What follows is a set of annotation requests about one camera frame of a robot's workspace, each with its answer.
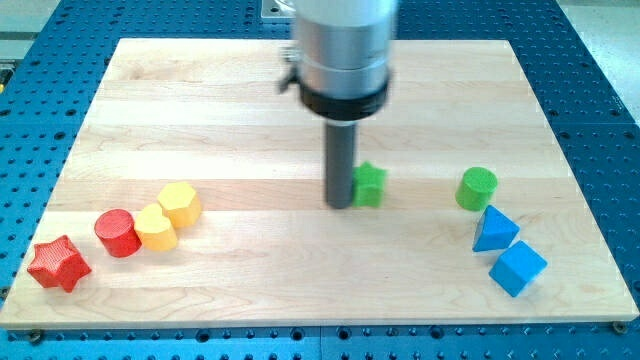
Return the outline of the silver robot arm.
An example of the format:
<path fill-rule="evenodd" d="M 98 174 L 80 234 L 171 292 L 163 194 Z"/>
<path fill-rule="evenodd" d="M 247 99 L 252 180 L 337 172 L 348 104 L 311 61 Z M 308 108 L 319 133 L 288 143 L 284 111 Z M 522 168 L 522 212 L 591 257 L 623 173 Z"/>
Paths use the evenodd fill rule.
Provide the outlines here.
<path fill-rule="evenodd" d="M 397 0 L 298 0 L 293 46 L 278 91 L 298 86 L 304 107 L 324 119 L 324 199 L 351 205 L 357 122 L 386 103 Z"/>

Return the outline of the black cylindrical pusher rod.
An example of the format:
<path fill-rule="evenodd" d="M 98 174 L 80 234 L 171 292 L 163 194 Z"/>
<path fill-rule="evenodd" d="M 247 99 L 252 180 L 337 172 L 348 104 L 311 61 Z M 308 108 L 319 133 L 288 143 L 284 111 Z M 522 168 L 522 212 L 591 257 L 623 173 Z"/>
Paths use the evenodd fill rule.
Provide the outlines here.
<path fill-rule="evenodd" d="M 352 202 L 356 130 L 355 121 L 325 122 L 325 201 L 334 209 L 347 208 Z"/>

